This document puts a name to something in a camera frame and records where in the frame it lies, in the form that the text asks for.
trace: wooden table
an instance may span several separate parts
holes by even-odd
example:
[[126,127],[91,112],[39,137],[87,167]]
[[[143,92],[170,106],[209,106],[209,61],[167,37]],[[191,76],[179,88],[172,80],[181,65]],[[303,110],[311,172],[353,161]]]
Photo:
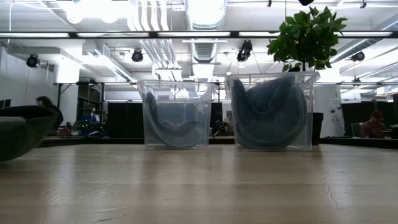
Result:
[[398,223],[398,152],[35,149],[0,165],[0,223]]

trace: curved gray object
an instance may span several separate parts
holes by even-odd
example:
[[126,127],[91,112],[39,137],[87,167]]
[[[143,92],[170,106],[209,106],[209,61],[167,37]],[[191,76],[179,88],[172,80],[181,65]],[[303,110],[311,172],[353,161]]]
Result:
[[240,80],[232,82],[232,107],[240,145],[280,151],[296,140],[306,124],[307,102],[292,77],[271,80],[248,91]]
[[39,106],[18,106],[1,109],[0,118],[0,161],[9,161],[38,146],[57,115]]
[[203,139],[197,131],[200,124],[196,121],[187,122],[178,128],[175,128],[170,121],[159,121],[156,99],[152,93],[147,93],[146,104],[146,116],[149,120],[147,127],[164,144],[174,148],[188,148],[197,145]]

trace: woman with dark hair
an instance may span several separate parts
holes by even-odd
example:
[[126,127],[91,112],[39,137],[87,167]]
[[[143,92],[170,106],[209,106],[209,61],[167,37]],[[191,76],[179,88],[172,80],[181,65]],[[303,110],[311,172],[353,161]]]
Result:
[[36,98],[36,102],[39,106],[41,106],[43,108],[47,108],[49,110],[52,110],[58,114],[57,121],[54,124],[54,129],[57,129],[63,121],[62,112],[46,96],[40,96],[40,97]]

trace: plastic storage box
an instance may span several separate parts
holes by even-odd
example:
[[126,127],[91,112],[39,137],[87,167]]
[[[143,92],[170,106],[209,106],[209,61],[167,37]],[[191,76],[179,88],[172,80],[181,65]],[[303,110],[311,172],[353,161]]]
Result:
[[318,73],[231,75],[235,145],[248,151],[311,151],[313,84]]
[[207,147],[216,85],[141,80],[146,149]]

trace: chair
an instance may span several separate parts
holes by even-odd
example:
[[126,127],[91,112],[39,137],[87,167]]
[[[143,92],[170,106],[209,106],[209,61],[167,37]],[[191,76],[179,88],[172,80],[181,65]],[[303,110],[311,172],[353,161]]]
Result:
[[361,125],[359,123],[351,123],[353,137],[361,137]]

